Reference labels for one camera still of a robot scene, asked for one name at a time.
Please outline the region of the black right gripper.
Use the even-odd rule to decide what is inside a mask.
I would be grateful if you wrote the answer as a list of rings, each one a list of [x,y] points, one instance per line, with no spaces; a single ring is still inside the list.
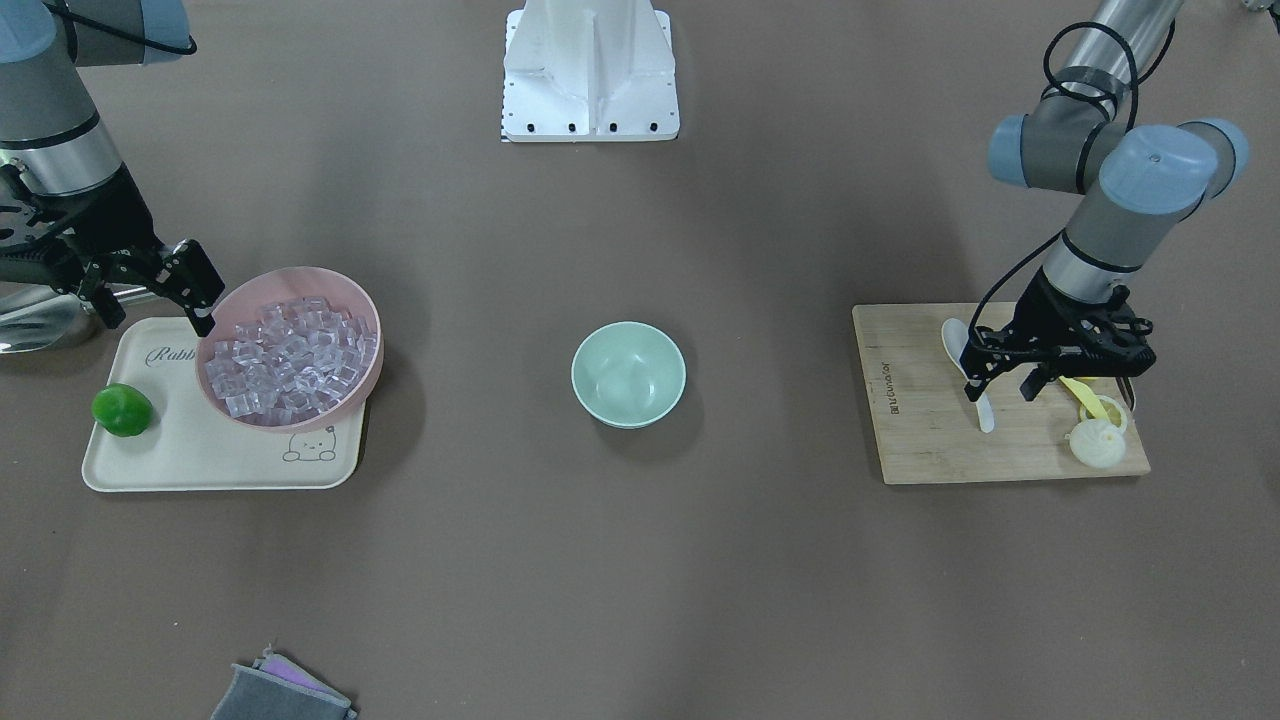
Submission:
[[[82,193],[36,193],[14,163],[3,164],[1,278],[73,293],[108,329],[125,310],[111,286],[146,288],[183,309],[193,332],[209,337],[225,283],[204,246],[165,245],[127,165]]]

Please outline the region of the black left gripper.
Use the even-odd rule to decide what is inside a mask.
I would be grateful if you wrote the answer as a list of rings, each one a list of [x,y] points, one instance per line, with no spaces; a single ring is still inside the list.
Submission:
[[[1014,315],[1001,331],[970,334],[963,348],[965,396],[974,404],[1005,372],[1021,364],[1037,364],[1020,383],[1027,402],[1033,402],[1050,378],[1137,377],[1156,363],[1149,346],[1151,320],[1129,306],[1125,282],[1103,291],[1100,302],[1082,302],[1057,290],[1044,270],[1038,270],[1015,304]]]

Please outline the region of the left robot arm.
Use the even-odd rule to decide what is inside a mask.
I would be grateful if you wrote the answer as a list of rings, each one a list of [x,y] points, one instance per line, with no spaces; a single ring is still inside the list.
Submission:
[[[988,384],[1030,365],[1021,396],[1061,377],[1133,378],[1156,360],[1149,320],[1129,306],[1132,278],[1176,223],[1242,174],[1249,145],[1228,120],[1140,126],[1140,85],[1164,59],[1178,1],[1103,1],[1066,61],[1042,59],[1034,111],[1005,118],[988,149],[992,177],[1078,193],[1065,227],[1032,252],[1030,283],[1000,329],[972,322],[960,366],[977,401]]]

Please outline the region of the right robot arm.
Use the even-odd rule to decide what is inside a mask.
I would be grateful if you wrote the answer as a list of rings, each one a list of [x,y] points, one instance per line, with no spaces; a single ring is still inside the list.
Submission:
[[[125,316],[115,284],[182,307],[214,331],[225,286],[201,245],[165,245],[81,78],[88,67],[196,53],[180,1],[5,1],[1,9],[3,281]]]

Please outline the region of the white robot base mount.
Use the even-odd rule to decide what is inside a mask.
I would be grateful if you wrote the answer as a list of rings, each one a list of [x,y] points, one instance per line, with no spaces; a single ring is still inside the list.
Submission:
[[[504,29],[503,141],[678,137],[672,23],[652,3],[527,1]]]

